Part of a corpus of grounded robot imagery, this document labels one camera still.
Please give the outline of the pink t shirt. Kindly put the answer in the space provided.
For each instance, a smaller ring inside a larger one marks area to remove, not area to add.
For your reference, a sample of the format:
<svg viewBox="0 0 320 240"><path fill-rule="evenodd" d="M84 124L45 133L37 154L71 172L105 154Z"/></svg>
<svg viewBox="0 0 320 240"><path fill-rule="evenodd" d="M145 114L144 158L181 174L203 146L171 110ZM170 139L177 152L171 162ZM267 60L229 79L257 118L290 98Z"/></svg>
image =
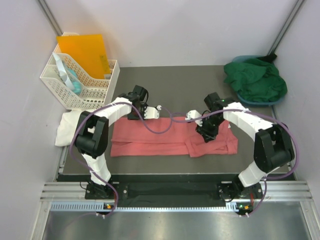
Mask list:
<svg viewBox="0 0 320 240"><path fill-rule="evenodd" d="M238 139L229 122L224 121L214 140L205 142L196 132L197 124L173 122L162 134L150 132L141 120L125 117L113 125L111 157L122 156L180 156L198 158L204 155L234 155L238 153Z"/></svg>

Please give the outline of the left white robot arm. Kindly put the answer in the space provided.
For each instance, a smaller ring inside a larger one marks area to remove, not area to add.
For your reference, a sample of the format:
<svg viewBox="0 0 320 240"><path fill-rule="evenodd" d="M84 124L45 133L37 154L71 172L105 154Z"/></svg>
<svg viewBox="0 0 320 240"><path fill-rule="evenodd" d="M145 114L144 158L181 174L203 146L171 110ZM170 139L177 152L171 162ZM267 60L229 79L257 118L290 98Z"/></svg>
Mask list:
<svg viewBox="0 0 320 240"><path fill-rule="evenodd" d="M80 114L74 145L81 153L89 168L90 179L96 185L96 192L102 198L109 198L114 191L111 183L111 173L105 159L108 146L109 127L123 116L129 120L138 120L145 116L149 92L136 85L133 91L122 93L113 102L100 108L94 114L83 111Z"/></svg>

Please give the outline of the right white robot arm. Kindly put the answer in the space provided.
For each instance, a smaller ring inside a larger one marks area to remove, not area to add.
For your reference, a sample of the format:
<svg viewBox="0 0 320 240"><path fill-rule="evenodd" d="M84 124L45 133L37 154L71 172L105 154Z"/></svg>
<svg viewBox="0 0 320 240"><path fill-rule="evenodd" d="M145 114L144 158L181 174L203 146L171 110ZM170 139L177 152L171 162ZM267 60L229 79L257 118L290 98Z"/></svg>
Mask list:
<svg viewBox="0 0 320 240"><path fill-rule="evenodd" d="M206 143L215 140L224 121L236 125L254 142L253 162L232 180L237 197L245 198L253 185L295 158L291 136L284 126L250 114L240 102L222 99L216 92L207 95L204 103L209 113L219 112L195 121L196 132Z"/></svg>

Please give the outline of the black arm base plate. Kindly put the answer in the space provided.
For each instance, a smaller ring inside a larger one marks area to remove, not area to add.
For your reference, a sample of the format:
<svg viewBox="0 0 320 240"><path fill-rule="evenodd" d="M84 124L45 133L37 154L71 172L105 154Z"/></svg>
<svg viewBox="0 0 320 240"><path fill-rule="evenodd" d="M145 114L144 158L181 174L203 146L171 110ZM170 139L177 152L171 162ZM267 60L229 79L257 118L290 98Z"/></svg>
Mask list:
<svg viewBox="0 0 320 240"><path fill-rule="evenodd" d="M108 186L88 180L87 200L118 200L118 207L222 207L228 200L253 203L263 196L259 183L241 193L233 188L235 174L115 174Z"/></svg>

